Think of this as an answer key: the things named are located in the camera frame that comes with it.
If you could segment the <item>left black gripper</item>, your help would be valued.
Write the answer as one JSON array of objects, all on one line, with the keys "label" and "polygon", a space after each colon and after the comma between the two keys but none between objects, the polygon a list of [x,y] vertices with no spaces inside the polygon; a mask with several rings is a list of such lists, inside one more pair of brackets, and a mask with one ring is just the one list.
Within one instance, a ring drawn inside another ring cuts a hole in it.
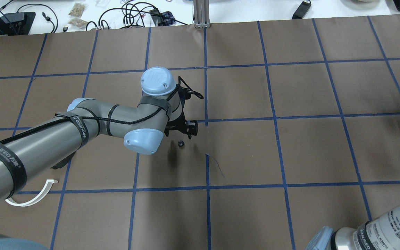
[{"label": "left black gripper", "polygon": [[193,136],[198,135],[198,121],[187,121],[185,118],[184,105],[186,101],[186,92],[187,89],[185,87],[179,87],[177,94],[180,102],[176,108],[176,111],[172,112],[172,114],[176,115],[176,119],[170,120],[167,123],[164,131],[165,136],[169,136],[169,133],[172,130],[178,130],[179,132],[186,134],[188,136],[188,139],[192,139]]}]

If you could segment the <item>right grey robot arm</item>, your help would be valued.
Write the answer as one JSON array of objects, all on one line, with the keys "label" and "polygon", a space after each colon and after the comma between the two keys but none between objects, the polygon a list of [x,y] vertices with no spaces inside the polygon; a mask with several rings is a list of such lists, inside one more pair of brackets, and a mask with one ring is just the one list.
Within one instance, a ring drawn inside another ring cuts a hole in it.
[{"label": "right grey robot arm", "polygon": [[307,250],[400,250],[400,205],[357,229],[324,226]]}]

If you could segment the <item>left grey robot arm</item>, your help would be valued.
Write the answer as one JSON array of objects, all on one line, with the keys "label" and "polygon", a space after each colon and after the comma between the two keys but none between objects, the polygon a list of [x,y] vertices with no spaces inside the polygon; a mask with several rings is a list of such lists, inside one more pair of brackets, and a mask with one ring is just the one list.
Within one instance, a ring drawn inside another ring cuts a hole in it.
[{"label": "left grey robot arm", "polygon": [[66,112],[0,140],[0,201],[11,198],[46,169],[61,168],[98,135],[122,138],[124,146],[140,155],[157,152],[164,136],[177,130],[188,138],[198,134],[198,122],[184,115],[193,90],[164,67],[147,69],[140,78],[142,96],[136,107],[94,98],[77,98]]}]

